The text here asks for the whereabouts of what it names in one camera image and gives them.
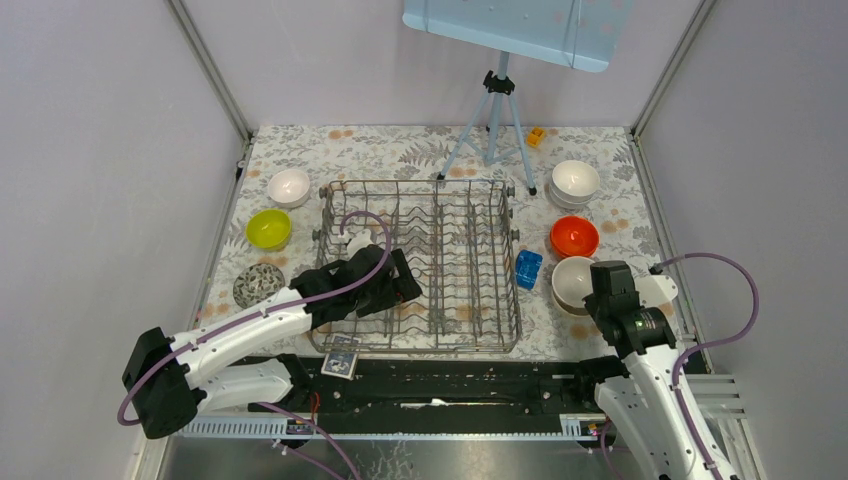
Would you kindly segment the grey wire dish rack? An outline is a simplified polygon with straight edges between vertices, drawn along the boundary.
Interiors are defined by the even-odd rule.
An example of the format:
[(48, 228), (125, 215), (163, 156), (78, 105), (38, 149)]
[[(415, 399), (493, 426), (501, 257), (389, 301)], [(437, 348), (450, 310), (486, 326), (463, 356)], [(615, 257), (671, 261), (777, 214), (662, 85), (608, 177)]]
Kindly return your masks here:
[(320, 352), (335, 334), (364, 353), (508, 353), (521, 337), (513, 244), (512, 183), (502, 180), (351, 180), (319, 191), (314, 231), (323, 266), (347, 256), (343, 216), (366, 210), (389, 227), (421, 295), (387, 311), (350, 314), (309, 335)]

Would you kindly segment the orange bowl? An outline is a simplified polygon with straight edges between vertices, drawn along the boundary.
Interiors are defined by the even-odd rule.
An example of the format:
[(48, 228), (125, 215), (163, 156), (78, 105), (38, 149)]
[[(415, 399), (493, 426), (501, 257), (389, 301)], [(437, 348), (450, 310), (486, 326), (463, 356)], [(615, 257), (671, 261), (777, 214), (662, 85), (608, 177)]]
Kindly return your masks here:
[(589, 220), (565, 216), (553, 224), (549, 240), (553, 250), (561, 257), (590, 257), (599, 247), (600, 235)]
[(592, 258), (594, 256), (594, 251), (591, 252), (572, 252), (568, 253), (559, 249), (554, 249), (554, 253), (561, 259), (566, 258)]

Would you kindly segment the beige patterned bowl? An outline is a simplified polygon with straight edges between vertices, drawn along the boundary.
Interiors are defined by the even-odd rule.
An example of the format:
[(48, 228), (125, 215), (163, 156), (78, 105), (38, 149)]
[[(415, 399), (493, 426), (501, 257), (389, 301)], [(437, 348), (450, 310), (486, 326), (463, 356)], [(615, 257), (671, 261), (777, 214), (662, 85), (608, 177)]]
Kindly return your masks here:
[(571, 315), (573, 317), (588, 317), (589, 313), (585, 308), (578, 308), (567, 303), (560, 302), (557, 298), (553, 299), (554, 306), (558, 308), (560, 311)]
[(551, 277), (554, 298), (568, 305), (584, 308), (584, 298), (592, 293), (590, 258), (566, 258), (554, 268)]

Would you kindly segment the pink patterned bowl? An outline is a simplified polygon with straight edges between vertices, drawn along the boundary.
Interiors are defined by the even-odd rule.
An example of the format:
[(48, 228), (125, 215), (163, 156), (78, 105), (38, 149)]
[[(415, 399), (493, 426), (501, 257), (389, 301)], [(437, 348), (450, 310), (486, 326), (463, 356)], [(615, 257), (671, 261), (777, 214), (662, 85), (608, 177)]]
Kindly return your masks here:
[(285, 285), (285, 276), (277, 266), (257, 263), (236, 277), (232, 286), (233, 299), (246, 309), (274, 296)]

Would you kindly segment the white ribbed bowl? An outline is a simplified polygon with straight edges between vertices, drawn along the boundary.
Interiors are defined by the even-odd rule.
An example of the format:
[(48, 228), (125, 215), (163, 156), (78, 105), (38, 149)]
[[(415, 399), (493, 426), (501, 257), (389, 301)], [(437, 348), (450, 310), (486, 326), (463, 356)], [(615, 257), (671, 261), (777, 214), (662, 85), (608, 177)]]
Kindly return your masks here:
[(566, 160), (557, 164), (551, 172), (555, 191), (566, 199), (584, 200), (600, 189), (600, 176), (588, 163)]
[(547, 186), (547, 190), (548, 190), (548, 193), (549, 193), (549, 195), (550, 195), (551, 200), (552, 200), (552, 201), (553, 201), (556, 205), (558, 205), (558, 206), (559, 206), (559, 207), (561, 207), (561, 208), (568, 209), (568, 210), (580, 210), (580, 209), (583, 209), (583, 208), (585, 208), (585, 207), (586, 207), (586, 206), (590, 203), (590, 201), (592, 200), (592, 198), (589, 198), (588, 200), (585, 200), (585, 201), (571, 201), (571, 200), (566, 200), (565, 198), (563, 198), (563, 197), (562, 197), (562, 196), (558, 193), (558, 190), (557, 190), (557, 189), (556, 189), (553, 185), (548, 185), (548, 186)]

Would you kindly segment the yellow-green bowl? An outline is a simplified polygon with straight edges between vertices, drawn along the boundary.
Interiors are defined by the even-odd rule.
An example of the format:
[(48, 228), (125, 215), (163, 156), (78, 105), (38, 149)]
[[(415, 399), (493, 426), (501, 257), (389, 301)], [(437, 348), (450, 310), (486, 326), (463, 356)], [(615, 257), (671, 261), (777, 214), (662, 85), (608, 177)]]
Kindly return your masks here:
[(266, 209), (256, 213), (246, 225), (246, 238), (254, 247), (265, 251), (285, 248), (292, 233), (289, 215), (278, 209)]

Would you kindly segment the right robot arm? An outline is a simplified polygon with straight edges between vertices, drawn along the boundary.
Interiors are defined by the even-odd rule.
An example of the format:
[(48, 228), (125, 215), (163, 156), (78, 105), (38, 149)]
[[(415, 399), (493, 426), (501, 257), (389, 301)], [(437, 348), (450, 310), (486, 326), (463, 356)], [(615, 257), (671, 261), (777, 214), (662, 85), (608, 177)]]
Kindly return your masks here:
[(662, 305), (679, 292), (667, 275), (636, 278), (624, 261), (589, 267), (584, 305), (614, 354), (579, 362), (573, 396), (601, 410), (648, 479), (737, 479), (695, 401)]

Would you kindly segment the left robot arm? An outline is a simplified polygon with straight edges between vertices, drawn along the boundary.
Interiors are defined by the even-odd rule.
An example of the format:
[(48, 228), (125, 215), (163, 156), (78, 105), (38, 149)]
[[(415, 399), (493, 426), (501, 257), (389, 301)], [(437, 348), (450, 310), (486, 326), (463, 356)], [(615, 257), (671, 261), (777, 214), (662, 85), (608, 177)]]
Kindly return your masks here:
[(261, 402), (299, 410), (309, 401), (307, 380), (279, 360), (248, 367), (241, 359), (349, 314), (382, 312), (421, 294), (402, 250), (368, 245), (348, 260), (302, 272), (268, 299), (210, 326), (173, 336), (154, 327), (138, 337), (124, 368), (117, 421), (159, 439), (205, 410)]

